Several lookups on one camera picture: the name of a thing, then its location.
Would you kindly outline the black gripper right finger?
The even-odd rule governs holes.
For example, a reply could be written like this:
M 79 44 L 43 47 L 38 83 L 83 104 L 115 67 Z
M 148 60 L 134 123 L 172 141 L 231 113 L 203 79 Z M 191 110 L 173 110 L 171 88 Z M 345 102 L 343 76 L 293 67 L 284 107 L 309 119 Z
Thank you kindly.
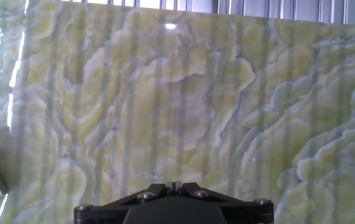
M 274 223 L 274 203 L 269 199 L 239 200 L 200 187 L 195 182 L 175 182 L 174 195 L 204 202 L 205 205 L 201 205 L 200 208 L 212 205 L 212 209 L 217 208 L 220 212 L 218 216 L 223 218 L 226 223 Z M 206 216 L 217 214 L 215 211 L 211 211 L 212 209 L 206 209 L 209 212 Z

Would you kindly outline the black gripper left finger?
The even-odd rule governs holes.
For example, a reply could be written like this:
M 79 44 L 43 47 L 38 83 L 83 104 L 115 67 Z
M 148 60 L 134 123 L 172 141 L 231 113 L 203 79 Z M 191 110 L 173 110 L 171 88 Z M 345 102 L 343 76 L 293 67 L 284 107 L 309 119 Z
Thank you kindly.
M 89 203 L 78 205 L 73 210 L 74 224 L 123 223 L 128 212 L 137 205 L 171 195 L 174 182 L 151 184 L 147 189 L 133 193 L 102 206 Z

